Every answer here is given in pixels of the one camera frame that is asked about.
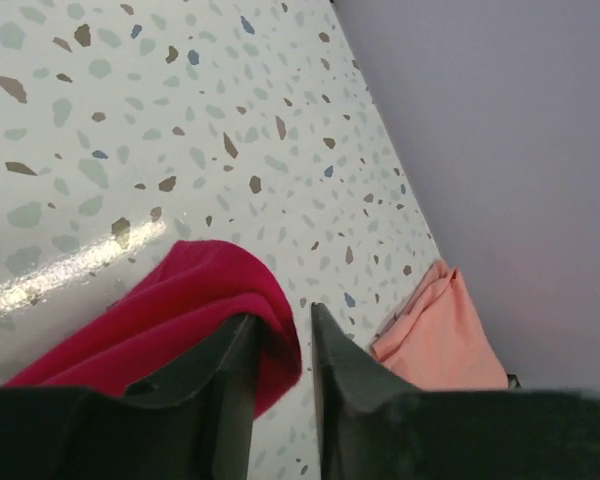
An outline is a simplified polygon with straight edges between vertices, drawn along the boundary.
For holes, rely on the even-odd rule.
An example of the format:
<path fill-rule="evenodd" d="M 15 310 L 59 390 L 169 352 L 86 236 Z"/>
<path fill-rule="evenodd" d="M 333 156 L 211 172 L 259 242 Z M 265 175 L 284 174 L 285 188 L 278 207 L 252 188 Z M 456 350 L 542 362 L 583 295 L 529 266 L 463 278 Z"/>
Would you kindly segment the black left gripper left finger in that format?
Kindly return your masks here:
<path fill-rule="evenodd" d="M 209 337 L 113 397 L 0 388 L 0 479 L 243 479 L 258 380 L 258 320 Z"/>

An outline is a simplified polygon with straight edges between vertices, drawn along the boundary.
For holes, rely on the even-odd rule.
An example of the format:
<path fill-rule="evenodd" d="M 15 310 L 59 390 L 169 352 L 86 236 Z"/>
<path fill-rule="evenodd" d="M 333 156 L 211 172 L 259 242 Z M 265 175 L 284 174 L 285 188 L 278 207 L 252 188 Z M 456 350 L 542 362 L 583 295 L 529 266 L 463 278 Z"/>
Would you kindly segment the magenta t shirt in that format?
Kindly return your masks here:
<path fill-rule="evenodd" d="M 273 273 L 221 240 L 176 242 L 123 298 L 6 384 L 87 386 L 120 396 L 240 314 L 265 326 L 255 407 L 262 415 L 300 379 L 298 334 Z"/>

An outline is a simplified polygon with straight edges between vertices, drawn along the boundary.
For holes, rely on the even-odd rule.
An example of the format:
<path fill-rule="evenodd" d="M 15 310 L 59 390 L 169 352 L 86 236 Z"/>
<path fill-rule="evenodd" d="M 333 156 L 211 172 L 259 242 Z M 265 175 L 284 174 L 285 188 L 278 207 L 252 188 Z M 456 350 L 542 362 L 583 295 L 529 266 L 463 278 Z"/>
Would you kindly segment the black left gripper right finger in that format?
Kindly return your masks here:
<path fill-rule="evenodd" d="M 425 391 L 311 307 L 320 474 L 325 479 L 600 479 L 600 395 Z"/>

